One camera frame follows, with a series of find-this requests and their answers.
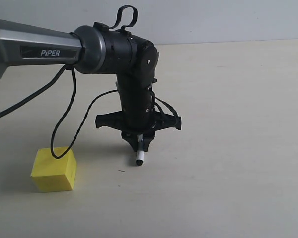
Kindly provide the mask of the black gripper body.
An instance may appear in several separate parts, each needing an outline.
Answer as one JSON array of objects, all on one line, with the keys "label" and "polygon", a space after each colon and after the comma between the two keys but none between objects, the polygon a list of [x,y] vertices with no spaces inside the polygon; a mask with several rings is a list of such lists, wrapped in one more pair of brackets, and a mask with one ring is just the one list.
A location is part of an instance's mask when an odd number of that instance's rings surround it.
[{"label": "black gripper body", "polygon": [[97,115],[97,128],[106,126],[128,134],[147,134],[167,128],[182,129],[181,117],[170,104],[165,103],[171,115],[156,111],[157,97],[151,82],[142,87],[130,75],[117,74],[116,77],[121,111]]}]

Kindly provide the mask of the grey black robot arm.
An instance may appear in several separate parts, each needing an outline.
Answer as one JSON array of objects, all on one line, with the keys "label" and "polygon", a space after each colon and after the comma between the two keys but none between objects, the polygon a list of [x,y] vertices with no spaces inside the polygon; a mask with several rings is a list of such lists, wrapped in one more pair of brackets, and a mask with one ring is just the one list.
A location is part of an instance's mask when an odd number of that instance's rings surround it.
[{"label": "grey black robot arm", "polygon": [[0,19],[0,80],[8,67],[22,65],[60,64],[82,74],[115,74],[121,110],[98,115],[95,124],[119,130],[134,150],[139,137],[146,151],[158,130],[181,129],[176,110],[164,113],[152,89],[158,58],[151,41],[98,22],[65,33]]}]

